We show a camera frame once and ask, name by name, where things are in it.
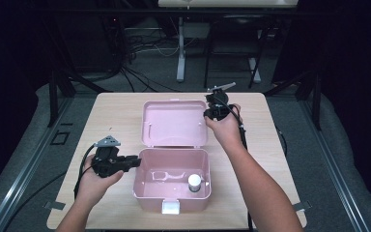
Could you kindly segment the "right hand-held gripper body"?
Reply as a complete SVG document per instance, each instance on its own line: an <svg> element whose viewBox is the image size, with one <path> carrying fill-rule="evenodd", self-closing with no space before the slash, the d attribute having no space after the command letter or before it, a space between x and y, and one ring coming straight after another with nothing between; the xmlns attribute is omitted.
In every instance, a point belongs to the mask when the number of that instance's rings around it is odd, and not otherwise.
<svg viewBox="0 0 371 232"><path fill-rule="evenodd" d="M232 105L228 103L229 98L226 94L226 90L234 87L235 85L236 83L232 82L221 86L215 86L207 90L207 95L215 94L215 102L207 102L207 104L208 109L215 111L216 120L224 119L232 111Z"/></svg>

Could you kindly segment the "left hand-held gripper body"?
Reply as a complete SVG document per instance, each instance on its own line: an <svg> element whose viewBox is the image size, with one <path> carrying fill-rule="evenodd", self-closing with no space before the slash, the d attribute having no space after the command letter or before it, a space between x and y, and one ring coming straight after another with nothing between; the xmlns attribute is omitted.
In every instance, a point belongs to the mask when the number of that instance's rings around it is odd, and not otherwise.
<svg viewBox="0 0 371 232"><path fill-rule="evenodd" d="M122 160L118 157L121 143L108 135L95 144L97 148L92 158L92 168L102 178L109 177L123 169Z"/></svg>

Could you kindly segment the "pink storage box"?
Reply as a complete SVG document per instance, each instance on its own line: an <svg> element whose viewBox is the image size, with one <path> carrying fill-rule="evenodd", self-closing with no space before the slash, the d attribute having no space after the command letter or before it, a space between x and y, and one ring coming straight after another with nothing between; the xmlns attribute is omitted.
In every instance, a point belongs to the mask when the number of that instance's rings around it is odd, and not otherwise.
<svg viewBox="0 0 371 232"><path fill-rule="evenodd" d="M203 149L208 127L203 101L148 101L143 107L133 196L148 212L167 215L201 212L212 194L209 154ZM198 174L201 188L191 192L188 177Z"/></svg>

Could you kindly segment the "white-capped small bottle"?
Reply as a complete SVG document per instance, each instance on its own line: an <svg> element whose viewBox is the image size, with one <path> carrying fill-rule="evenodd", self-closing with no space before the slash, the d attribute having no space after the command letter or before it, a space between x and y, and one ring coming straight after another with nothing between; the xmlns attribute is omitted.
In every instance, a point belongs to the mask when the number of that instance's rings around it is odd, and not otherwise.
<svg viewBox="0 0 371 232"><path fill-rule="evenodd" d="M188 179L188 188L191 192L197 192L201 188L202 179L198 174L191 174Z"/></svg>

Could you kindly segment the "person's right hand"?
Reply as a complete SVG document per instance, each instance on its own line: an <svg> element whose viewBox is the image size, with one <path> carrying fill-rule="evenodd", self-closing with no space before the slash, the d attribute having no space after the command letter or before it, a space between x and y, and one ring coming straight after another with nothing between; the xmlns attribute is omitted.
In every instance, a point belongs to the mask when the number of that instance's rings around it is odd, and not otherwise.
<svg viewBox="0 0 371 232"><path fill-rule="evenodd" d="M235 104L232 107L232 112L220 121L205 117L206 125L214 132L214 137L226 151L236 151L243 147L239 130L239 121L242 119L240 109L241 107Z"/></svg>

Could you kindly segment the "person's left hand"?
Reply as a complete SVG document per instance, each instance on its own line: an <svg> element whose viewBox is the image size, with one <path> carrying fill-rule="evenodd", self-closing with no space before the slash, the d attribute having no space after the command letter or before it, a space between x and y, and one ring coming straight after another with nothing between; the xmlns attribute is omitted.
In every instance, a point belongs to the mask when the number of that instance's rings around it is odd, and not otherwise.
<svg viewBox="0 0 371 232"><path fill-rule="evenodd" d="M93 157L93 155L90 155L85 161L77 196L75 197L76 203L90 207L94 207L103 198L107 190L124 176L123 171L118 171L109 177L100 177L91 166Z"/></svg>

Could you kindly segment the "grey tape strip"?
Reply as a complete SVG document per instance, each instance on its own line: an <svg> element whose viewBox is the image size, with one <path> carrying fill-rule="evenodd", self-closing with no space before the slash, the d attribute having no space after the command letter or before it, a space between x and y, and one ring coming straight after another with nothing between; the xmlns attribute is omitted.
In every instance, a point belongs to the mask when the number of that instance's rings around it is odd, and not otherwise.
<svg viewBox="0 0 371 232"><path fill-rule="evenodd" d="M299 202L293 205L296 212L305 212L306 210L311 208L311 204L309 201Z"/></svg>
<svg viewBox="0 0 371 232"><path fill-rule="evenodd" d="M60 210L62 211L65 207L65 203L57 202L57 201L47 201L43 205L48 210Z"/></svg>

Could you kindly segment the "black chair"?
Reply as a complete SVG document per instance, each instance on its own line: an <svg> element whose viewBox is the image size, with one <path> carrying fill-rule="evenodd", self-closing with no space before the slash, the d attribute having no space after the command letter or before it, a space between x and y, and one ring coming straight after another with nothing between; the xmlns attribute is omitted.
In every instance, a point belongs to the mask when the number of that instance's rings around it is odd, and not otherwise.
<svg viewBox="0 0 371 232"><path fill-rule="evenodd" d="M249 72L248 87L258 83L263 49L274 24L274 18L264 14L226 15L213 21L204 47L204 87L210 73Z"/></svg>

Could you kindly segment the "black metal stand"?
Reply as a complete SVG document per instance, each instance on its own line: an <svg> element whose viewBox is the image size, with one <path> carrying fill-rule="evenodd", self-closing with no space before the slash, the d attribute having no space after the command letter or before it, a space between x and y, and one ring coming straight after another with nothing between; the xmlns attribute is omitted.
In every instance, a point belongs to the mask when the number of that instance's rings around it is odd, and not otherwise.
<svg viewBox="0 0 371 232"><path fill-rule="evenodd" d="M73 80L77 81L80 84L83 84L84 86L88 87L98 94L109 93L109 90L99 87L99 85L91 82L90 80L84 78L81 74L78 74L71 69L53 69L48 78L50 107L50 118L48 122L49 128L55 124L60 115L58 105L58 91L61 91L61 93L66 98L73 98L75 96L76 90L71 83Z"/></svg>
<svg viewBox="0 0 371 232"><path fill-rule="evenodd" d="M319 131L320 125L320 111L321 111L321 98L322 98L322 77L317 71L307 71L299 74L298 76L283 81L265 92L266 97L276 95L277 93L287 89L289 86L298 83L298 87L295 98L298 101L306 101L309 96L312 96L311 106L311 121L315 128Z"/></svg>

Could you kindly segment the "white desk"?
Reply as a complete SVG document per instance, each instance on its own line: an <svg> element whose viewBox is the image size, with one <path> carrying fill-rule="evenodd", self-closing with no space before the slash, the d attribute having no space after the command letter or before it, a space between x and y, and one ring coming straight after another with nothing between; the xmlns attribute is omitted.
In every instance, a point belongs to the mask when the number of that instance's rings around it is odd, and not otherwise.
<svg viewBox="0 0 371 232"><path fill-rule="evenodd" d="M297 7L299 0L157 0L164 10L273 10ZM208 35L207 22L187 22L186 16L178 16L179 59L177 81L183 82L186 75L185 38L203 39Z"/></svg>

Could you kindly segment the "aluminium floor rail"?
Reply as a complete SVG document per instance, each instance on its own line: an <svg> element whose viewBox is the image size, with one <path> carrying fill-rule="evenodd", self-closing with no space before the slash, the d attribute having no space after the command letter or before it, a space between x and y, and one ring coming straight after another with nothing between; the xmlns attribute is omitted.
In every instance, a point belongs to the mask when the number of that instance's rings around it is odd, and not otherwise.
<svg viewBox="0 0 371 232"><path fill-rule="evenodd" d="M355 232L371 232L368 225L361 214L359 206L357 205L349 186L347 185L342 171L340 170L333 153L323 135L321 130L318 130L312 120L312 110L307 101L299 101L302 113L306 119L307 124L312 130L321 150L322 159L325 162L329 177L335 187L336 193L341 201L341 204L348 216L351 225Z"/></svg>
<svg viewBox="0 0 371 232"><path fill-rule="evenodd" d="M73 99L60 100L58 115L49 127L49 101L40 100L31 124L22 135L14 153L0 175L0 232L4 231L16 205L33 178L49 140L69 109Z"/></svg>

